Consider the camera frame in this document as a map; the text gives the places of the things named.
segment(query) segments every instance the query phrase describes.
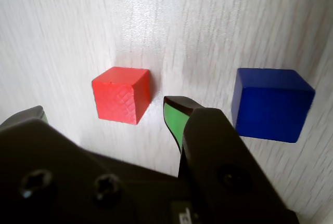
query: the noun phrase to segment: green pad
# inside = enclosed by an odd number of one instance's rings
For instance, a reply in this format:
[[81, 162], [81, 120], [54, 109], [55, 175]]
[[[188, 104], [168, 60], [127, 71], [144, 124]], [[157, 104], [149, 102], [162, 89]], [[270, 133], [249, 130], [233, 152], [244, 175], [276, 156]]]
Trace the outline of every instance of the green pad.
[[164, 120], [176, 138], [180, 148], [182, 148], [183, 132], [188, 119], [188, 115], [171, 107], [167, 103], [164, 104]]

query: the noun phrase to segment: wooden block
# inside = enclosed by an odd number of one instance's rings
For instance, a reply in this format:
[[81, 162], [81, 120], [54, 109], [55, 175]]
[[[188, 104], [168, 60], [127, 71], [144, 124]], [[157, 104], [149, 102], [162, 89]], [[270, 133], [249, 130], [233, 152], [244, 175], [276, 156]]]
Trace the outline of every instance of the wooden block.
[[150, 104], [146, 69], [112, 67], [92, 86], [100, 119], [137, 124]]
[[315, 90], [294, 70], [239, 68], [232, 117], [240, 136], [297, 142]]

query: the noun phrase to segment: wood grain texture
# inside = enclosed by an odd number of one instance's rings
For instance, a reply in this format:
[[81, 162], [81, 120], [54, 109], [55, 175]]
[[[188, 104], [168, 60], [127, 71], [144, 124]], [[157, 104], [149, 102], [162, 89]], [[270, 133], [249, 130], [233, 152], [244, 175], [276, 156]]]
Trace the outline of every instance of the wood grain texture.
[[[316, 97], [296, 144], [244, 138], [301, 223], [333, 222], [333, 0], [0, 0], [0, 121], [42, 105], [82, 147], [176, 175], [164, 95], [230, 105], [238, 67], [295, 69]], [[99, 120], [91, 81], [150, 69], [137, 126]]]

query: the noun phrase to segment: blue wooden block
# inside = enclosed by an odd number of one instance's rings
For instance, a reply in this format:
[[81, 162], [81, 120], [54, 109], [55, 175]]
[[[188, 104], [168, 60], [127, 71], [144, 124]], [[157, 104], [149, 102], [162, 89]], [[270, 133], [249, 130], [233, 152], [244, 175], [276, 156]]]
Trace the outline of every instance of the blue wooden block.
[[297, 142], [315, 90], [294, 70], [239, 68], [232, 117], [240, 136]]

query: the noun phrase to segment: red wooden block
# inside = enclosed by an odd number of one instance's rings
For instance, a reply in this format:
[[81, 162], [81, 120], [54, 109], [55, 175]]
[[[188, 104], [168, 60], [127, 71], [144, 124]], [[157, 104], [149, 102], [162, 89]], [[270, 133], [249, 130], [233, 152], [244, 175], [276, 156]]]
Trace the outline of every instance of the red wooden block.
[[100, 119], [137, 124], [150, 104], [146, 69], [112, 67], [92, 86]]

